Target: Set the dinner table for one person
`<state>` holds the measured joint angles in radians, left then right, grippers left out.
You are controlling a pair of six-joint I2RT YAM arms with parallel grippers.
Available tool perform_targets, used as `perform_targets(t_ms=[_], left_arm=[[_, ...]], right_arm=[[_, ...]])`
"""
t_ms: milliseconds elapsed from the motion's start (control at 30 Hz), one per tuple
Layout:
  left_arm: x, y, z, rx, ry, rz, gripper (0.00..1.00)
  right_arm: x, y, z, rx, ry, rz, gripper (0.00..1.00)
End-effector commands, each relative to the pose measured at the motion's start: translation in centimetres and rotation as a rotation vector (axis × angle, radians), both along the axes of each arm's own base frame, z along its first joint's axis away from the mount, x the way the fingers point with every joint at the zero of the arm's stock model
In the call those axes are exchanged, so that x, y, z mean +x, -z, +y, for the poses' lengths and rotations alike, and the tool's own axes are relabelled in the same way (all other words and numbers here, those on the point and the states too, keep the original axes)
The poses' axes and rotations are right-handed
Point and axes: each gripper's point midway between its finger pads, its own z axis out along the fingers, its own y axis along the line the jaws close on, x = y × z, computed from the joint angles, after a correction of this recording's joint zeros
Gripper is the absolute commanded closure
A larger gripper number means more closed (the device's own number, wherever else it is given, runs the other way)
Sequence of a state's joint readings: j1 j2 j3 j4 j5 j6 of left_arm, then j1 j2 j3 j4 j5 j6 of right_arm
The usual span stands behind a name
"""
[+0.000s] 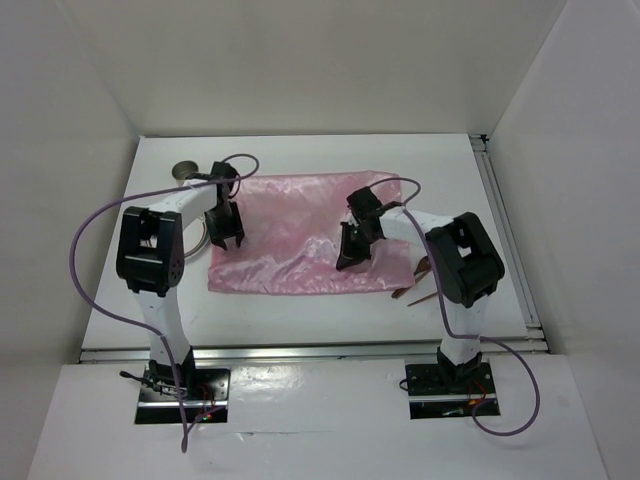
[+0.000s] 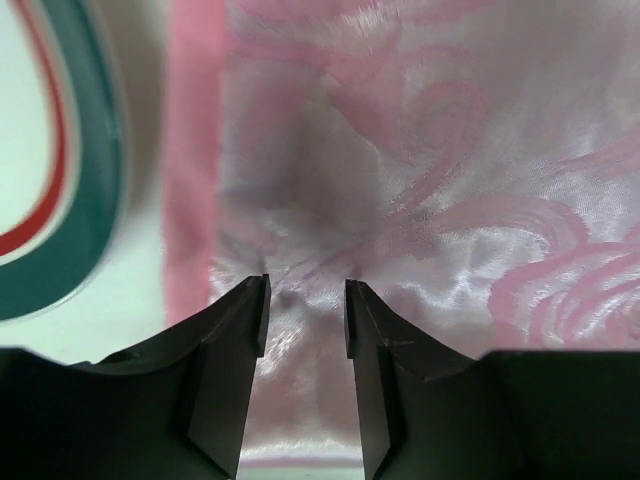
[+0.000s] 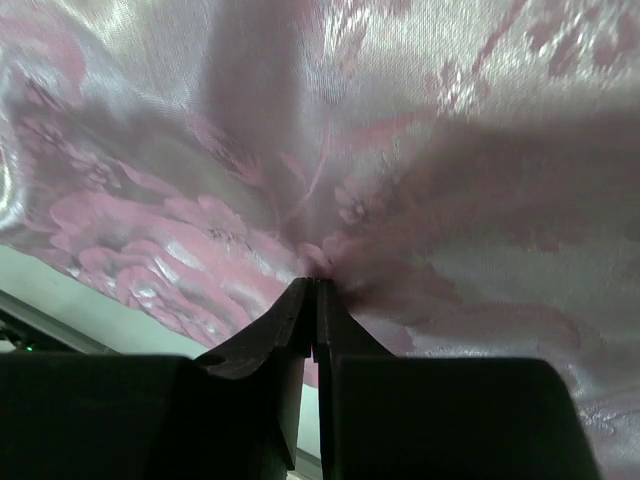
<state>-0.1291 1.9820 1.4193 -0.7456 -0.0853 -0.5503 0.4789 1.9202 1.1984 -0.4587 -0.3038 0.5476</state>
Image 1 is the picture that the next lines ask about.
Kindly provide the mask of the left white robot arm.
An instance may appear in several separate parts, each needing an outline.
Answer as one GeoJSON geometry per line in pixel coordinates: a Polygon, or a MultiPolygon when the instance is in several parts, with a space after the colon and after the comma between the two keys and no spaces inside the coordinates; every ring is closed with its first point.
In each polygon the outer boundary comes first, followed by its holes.
{"type": "Polygon", "coordinates": [[[238,204],[240,174],[226,158],[208,174],[194,172],[186,190],[149,207],[131,206],[122,216],[116,273],[133,293],[150,333],[150,381],[176,399],[196,390],[193,348],[183,329],[177,286],[185,267],[184,230],[205,220],[205,240],[224,251],[240,247],[245,233],[238,204]]]}

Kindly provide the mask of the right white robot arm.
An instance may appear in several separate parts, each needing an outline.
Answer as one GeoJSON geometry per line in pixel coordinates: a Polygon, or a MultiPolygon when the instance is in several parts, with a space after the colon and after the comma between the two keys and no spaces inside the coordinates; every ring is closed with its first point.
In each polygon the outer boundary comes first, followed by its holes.
{"type": "Polygon", "coordinates": [[[371,188],[347,197],[336,269],[371,258],[371,246],[399,240],[425,249],[434,275],[445,335],[437,349],[436,379],[460,391],[481,365],[481,330],[488,298],[505,275],[504,263],[479,217],[471,212],[443,216],[382,203],[371,188]]]}

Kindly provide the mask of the small metal cup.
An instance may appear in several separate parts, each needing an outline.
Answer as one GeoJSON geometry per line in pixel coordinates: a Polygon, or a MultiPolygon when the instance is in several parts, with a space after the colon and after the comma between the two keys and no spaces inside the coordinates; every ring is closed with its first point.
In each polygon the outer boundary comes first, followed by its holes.
{"type": "Polygon", "coordinates": [[[199,172],[199,166],[191,160],[183,160],[176,163],[171,169],[171,176],[178,186],[182,186],[184,182],[194,173],[199,172]]]}

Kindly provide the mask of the white plate with coloured rim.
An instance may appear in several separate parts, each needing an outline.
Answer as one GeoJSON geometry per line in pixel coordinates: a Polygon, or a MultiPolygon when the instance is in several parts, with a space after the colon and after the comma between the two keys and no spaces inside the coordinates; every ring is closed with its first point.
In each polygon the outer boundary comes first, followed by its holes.
{"type": "Polygon", "coordinates": [[[190,248],[185,249],[185,259],[191,260],[196,258],[200,252],[207,246],[209,242],[209,229],[207,224],[207,217],[205,214],[198,217],[200,222],[201,232],[198,241],[190,248]]]}

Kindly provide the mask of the pink satin rose cloth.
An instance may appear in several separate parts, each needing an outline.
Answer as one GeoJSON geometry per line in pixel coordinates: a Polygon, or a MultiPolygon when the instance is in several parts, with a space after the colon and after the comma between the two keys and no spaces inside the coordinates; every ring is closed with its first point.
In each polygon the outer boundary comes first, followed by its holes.
{"type": "Polygon", "coordinates": [[[339,271],[347,198],[369,186],[384,203],[402,198],[393,173],[359,171],[256,176],[242,182],[236,203],[245,237],[240,247],[212,251],[208,289],[279,296],[378,293],[410,287],[407,243],[383,240],[371,259],[339,271]]]}

